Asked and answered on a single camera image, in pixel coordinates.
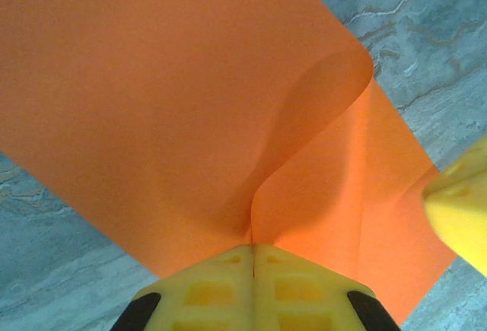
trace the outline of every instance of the marble surface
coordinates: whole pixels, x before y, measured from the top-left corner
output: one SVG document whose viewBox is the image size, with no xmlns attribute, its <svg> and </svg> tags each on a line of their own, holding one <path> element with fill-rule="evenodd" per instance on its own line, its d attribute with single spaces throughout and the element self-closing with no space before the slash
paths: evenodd
<svg viewBox="0 0 487 331">
<path fill-rule="evenodd" d="M 442 169 L 487 133 L 484 0 L 323 0 Z M 155 277 L 0 154 L 0 330 L 109 330 Z M 403 331 L 487 329 L 487 281 L 462 259 Z"/>
</svg>

